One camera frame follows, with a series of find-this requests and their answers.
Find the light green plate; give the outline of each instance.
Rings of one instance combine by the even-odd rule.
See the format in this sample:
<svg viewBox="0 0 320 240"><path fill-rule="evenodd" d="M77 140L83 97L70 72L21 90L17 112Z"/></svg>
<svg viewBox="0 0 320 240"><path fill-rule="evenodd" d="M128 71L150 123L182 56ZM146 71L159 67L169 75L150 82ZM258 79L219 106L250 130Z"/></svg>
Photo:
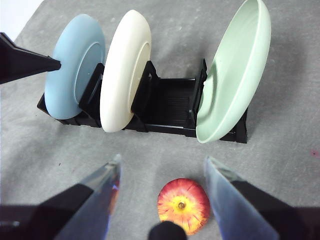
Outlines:
<svg viewBox="0 0 320 240"><path fill-rule="evenodd" d="M262 0L246 0L233 17L204 82L197 114L200 143L218 140L239 121L263 74L271 21Z"/></svg>

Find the apple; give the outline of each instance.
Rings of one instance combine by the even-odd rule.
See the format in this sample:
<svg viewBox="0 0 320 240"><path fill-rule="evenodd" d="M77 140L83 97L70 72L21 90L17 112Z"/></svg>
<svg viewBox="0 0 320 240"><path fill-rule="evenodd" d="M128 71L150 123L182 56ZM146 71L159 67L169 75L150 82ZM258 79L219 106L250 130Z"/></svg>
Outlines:
<svg viewBox="0 0 320 240"><path fill-rule="evenodd" d="M161 222L171 221L187 235L197 233L210 216L210 202L204 189L188 178L168 182L159 193L157 208Z"/></svg>

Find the plate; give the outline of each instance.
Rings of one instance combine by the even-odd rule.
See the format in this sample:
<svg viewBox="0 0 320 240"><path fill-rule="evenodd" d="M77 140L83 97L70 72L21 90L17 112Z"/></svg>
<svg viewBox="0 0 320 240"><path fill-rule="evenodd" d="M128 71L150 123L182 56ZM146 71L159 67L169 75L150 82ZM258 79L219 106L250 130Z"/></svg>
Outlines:
<svg viewBox="0 0 320 240"><path fill-rule="evenodd" d="M117 132L132 119L131 105L150 54L149 24L139 12L130 10L114 33L105 61L100 94L105 132Z"/></svg>
<svg viewBox="0 0 320 240"><path fill-rule="evenodd" d="M218 140L239 121L262 77L271 21L262 0L247 0L227 28L204 82L197 114L200 143Z"/></svg>
<svg viewBox="0 0 320 240"><path fill-rule="evenodd" d="M61 68L48 72L45 81L45 106L52 117L65 120L82 111L79 101L96 65L105 62L105 54L105 37L96 20L81 14L69 22L52 54Z"/></svg>

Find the gray carpet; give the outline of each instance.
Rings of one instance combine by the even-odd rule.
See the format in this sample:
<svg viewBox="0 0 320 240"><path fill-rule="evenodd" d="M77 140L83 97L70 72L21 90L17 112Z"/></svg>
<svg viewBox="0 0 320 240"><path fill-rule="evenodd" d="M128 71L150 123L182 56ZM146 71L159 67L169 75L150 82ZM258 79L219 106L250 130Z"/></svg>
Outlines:
<svg viewBox="0 0 320 240"><path fill-rule="evenodd" d="M142 13L152 32L151 59L160 77L196 74L213 59L241 0L45 0L17 40L52 55L76 15L97 19L107 49L122 16ZM123 156L122 182L109 240L143 240L159 222L157 196L170 180L204 186L203 160L211 155L249 182L293 206L320 206L320 4L265 0L272 22L266 68L248 111L248 144L123 130L105 133L65 126L36 105L46 74L1 86L1 203L36 204ZM190 240L220 239L214 217Z"/></svg>

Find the apple stem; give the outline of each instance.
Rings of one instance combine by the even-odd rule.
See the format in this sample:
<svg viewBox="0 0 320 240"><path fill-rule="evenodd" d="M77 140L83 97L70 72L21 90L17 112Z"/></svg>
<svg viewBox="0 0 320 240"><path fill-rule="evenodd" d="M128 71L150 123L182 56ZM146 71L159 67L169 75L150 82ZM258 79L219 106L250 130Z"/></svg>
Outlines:
<svg viewBox="0 0 320 240"><path fill-rule="evenodd" d="M186 205L185 205L183 202L179 202L179 204L178 204L178 207L179 207L180 209L184 209L185 206L186 206Z"/></svg>

